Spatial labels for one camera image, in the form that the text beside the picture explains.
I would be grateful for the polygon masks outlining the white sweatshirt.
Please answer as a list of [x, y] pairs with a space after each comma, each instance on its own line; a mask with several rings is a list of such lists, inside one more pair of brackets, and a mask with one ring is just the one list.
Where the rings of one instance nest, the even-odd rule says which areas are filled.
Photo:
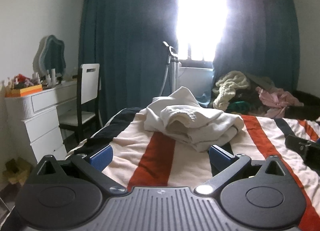
[[239, 115], [201, 107], [191, 91], [180, 87], [167, 97], [155, 97], [146, 107], [144, 130], [157, 131], [198, 152], [223, 146], [244, 127]]

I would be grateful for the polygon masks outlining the dark clothes pile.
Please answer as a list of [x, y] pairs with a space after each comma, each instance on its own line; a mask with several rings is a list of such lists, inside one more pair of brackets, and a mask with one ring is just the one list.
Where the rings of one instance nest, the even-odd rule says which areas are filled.
[[[229, 101], [229, 106], [226, 113], [233, 113], [239, 115], [253, 115], [264, 116], [268, 110], [268, 107], [264, 106], [259, 99], [259, 95], [255, 90], [256, 87], [261, 87], [267, 91], [271, 88], [278, 88], [274, 85], [274, 82], [268, 77], [258, 77], [251, 74], [245, 74], [250, 87], [248, 89], [237, 90], [235, 97]], [[319, 98], [311, 94], [307, 94], [301, 91], [292, 91], [291, 93], [295, 98], [304, 104], [303, 107], [289, 107], [285, 111], [283, 118], [300, 119], [300, 120], [319, 120]], [[215, 95], [212, 92], [212, 100], [209, 106], [213, 108], [213, 100]]]

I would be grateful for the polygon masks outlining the striped bed blanket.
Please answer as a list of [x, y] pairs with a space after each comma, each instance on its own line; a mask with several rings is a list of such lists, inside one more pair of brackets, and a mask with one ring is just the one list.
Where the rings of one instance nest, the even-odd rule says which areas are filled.
[[[193, 188], [211, 176], [209, 156], [197, 152], [160, 132], [144, 131], [142, 111], [123, 110], [102, 133], [110, 133], [121, 122], [126, 129], [111, 141], [112, 163], [104, 174], [127, 187], [138, 185]], [[279, 155], [306, 196], [306, 211], [301, 230], [319, 230], [319, 176], [304, 165], [302, 158], [285, 146], [285, 137], [294, 135], [315, 141], [319, 123], [288, 118], [244, 116], [243, 130], [227, 145], [233, 153], [243, 152], [253, 159]], [[102, 217], [97, 230], [231, 230], [218, 220], [210, 205], [199, 201], [183, 203], [179, 198], [149, 199], [150, 210], [139, 210], [128, 203], [123, 213], [119, 206]]]

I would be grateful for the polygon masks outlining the pink garment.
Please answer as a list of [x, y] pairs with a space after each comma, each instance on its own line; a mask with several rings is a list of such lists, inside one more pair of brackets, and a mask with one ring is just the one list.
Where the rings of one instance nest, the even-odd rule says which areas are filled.
[[262, 104], [268, 107], [265, 117], [283, 118], [285, 111], [289, 107], [303, 107], [304, 104], [295, 98], [291, 93], [279, 88], [271, 88], [267, 91], [261, 87], [256, 87], [255, 90], [259, 95]]

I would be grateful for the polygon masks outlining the white and black chair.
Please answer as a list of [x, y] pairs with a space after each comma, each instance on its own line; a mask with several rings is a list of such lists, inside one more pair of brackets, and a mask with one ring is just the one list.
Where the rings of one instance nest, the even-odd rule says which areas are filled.
[[59, 127], [72, 131], [79, 143], [84, 139], [84, 129], [95, 124], [101, 127], [99, 118], [100, 64], [82, 64], [78, 69], [76, 84], [76, 109], [59, 117]]

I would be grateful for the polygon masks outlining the cream knitted sweater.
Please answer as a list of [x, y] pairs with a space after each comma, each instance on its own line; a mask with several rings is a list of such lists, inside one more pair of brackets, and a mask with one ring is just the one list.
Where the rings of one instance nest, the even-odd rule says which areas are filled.
[[248, 89], [250, 83], [245, 74], [240, 71], [231, 71], [220, 77], [212, 89], [216, 96], [213, 100], [213, 108], [226, 111], [229, 101], [235, 97], [237, 90]]

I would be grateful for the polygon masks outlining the white dresser with drawers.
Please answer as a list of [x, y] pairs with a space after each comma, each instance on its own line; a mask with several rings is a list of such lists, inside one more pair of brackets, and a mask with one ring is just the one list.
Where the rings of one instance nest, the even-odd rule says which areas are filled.
[[76, 81], [22, 97], [6, 97], [8, 124], [19, 157], [32, 165], [45, 155], [58, 160], [67, 154], [59, 128], [57, 107], [75, 106]]

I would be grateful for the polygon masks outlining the yellow cardboard box on floor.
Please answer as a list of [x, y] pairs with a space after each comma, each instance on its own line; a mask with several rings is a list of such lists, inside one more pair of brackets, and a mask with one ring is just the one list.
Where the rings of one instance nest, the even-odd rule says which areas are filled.
[[2, 172], [4, 179], [10, 184], [19, 183], [21, 186], [24, 185], [33, 169], [33, 166], [21, 157], [16, 160], [11, 159], [5, 164], [5, 167], [6, 170]]

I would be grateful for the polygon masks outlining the garment steamer stand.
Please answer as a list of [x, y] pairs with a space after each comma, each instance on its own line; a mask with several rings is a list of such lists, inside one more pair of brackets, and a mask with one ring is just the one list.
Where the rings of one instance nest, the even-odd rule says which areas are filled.
[[173, 93], [174, 91], [176, 91], [180, 62], [178, 52], [176, 51], [176, 49], [169, 45], [166, 41], [163, 41], [162, 43], [167, 50], [167, 62], [165, 65], [164, 78], [160, 88], [160, 96], [163, 94], [167, 80], [169, 80], [170, 92]]

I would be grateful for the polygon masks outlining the orange box on dresser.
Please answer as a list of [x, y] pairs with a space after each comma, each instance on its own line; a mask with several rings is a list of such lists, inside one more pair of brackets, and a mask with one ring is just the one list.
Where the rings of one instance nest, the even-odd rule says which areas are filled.
[[23, 97], [34, 93], [41, 92], [43, 90], [42, 85], [34, 85], [23, 89], [12, 89], [6, 91], [5, 97]]

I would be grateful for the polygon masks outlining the teal window curtain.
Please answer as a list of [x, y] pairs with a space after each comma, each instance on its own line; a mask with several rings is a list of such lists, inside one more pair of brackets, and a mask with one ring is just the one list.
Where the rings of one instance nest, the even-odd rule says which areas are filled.
[[[159, 94], [165, 72], [163, 42], [182, 45], [177, 39], [180, 1], [84, 1], [79, 63], [100, 64], [103, 121], [126, 107], [146, 107]], [[226, 0], [226, 5], [223, 12], [215, 0], [206, 0], [195, 20], [212, 33], [218, 15], [225, 17], [221, 42], [194, 33], [209, 50], [214, 78], [239, 70], [295, 90], [300, 46], [293, 0]]]

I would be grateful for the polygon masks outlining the wavy frame table mirror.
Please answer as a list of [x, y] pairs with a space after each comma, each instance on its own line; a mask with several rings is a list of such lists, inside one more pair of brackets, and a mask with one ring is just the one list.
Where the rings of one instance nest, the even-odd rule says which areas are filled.
[[66, 71], [65, 43], [54, 35], [40, 40], [39, 48], [33, 60], [33, 70], [41, 77], [55, 69], [57, 75], [63, 76]]

